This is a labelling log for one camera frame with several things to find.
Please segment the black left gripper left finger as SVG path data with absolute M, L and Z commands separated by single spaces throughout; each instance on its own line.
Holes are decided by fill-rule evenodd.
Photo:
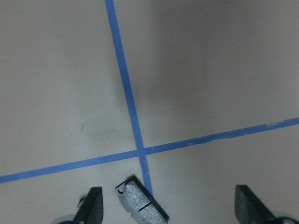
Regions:
M 101 224 L 103 216 L 102 187 L 90 188 L 73 221 L 76 224 Z

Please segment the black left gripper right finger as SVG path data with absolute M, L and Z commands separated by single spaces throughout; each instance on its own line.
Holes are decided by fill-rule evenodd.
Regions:
M 269 224 L 276 220 L 247 185 L 235 187 L 235 216 L 240 224 Z

